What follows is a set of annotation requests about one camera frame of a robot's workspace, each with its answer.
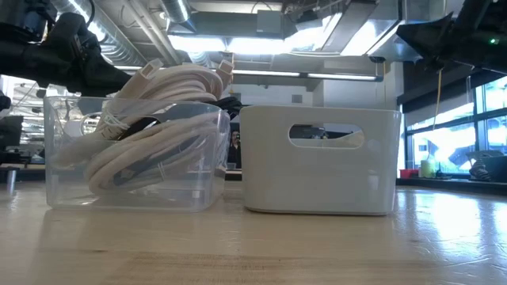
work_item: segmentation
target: clear plastic bin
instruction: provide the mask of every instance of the clear plastic bin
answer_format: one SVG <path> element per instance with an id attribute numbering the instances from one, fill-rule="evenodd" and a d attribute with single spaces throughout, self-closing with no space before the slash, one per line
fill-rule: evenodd
<path id="1" fill-rule="evenodd" d="M 160 132 L 143 141 L 99 136 L 131 131 L 133 124 L 119 128 L 119 120 L 141 119 L 160 124 L 147 129 Z M 204 103 L 46 97 L 48 204 L 202 211 L 223 191 L 229 122 L 226 112 Z"/>

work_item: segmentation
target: red object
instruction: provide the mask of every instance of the red object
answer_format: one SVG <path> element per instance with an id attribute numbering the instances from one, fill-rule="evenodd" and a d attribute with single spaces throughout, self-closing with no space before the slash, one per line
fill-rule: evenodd
<path id="1" fill-rule="evenodd" d="M 400 169 L 399 171 L 400 178 L 408 179 L 412 176 L 418 177 L 419 176 L 419 170 L 418 169 Z"/>

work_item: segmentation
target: table surface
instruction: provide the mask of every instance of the table surface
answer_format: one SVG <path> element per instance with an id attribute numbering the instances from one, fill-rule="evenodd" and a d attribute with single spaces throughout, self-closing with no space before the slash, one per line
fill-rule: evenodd
<path id="1" fill-rule="evenodd" d="M 398 188 L 385 217 L 260 214 L 240 182 L 195 214 L 0 202 L 0 284 L 507 284 L 507 199 Z"/>

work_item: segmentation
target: black mechanical arm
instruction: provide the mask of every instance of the black mechanical arm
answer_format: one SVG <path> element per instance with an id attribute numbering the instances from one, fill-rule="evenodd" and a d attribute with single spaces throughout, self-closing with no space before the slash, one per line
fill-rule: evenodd
<path id="1" fill-rule="evenodd" d="M 104 60 L 83 16 L 64 13 L 55 21 L 49 0 L 2 1 L 16 9 L 0 12 L 0 74 L 31 79 L 42 87 L 66 86 L 88 97 L 114 93 L 130 79 Z M 49 32 L 41 41 L 46 23 Z"/>
<path id="2" fill-rule="evenodd" d="M 449 62 L 507 74 L 507 0 L 466 0 L 458 17 L 401 25 L 396 32 L 428 70 Z"/>

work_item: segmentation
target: white plastic bin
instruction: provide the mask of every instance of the white plastic bin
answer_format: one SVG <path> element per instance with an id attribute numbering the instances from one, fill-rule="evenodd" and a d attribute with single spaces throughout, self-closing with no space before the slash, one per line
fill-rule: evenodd
<path id="1" fill-rule="evenodd" d="M 108 115 L 101 112 L 105 106 L 111 107 Z M 150 146 L 137 144 L 134 149 L 127 139 L 103 140 L 90 135 L 101 116 L 113 120 L 157 118 L 161 123 L 174 122 L 174 126 L 188 125 L 174 131 L 173 125 L 161 124 L 162 131 L 171 131 L 167 140 Z M 196 120 L 198 124 L 189 124 Z M 54 208 L 201 211 L 223 190 L 229 128 L 227 113 L 210 104 L 46 97 L 48 204 Z M 172 135 L 183 139 L 162 145 Z M 118 146 L 126 150 L 118 153 Z M 121 159 L 129 163 L 122 165 Z M 105 175 L 108 167 L 120 169 Z"/>
<path id="2" fill-rule="evenodd" d="M 395 199 L 401 113 L 251 106 L 241 111 L 245 206 L 255 211 L 385 215 Z M 295 124 L 350 124 L 340 139 L 289 138 Z"/>

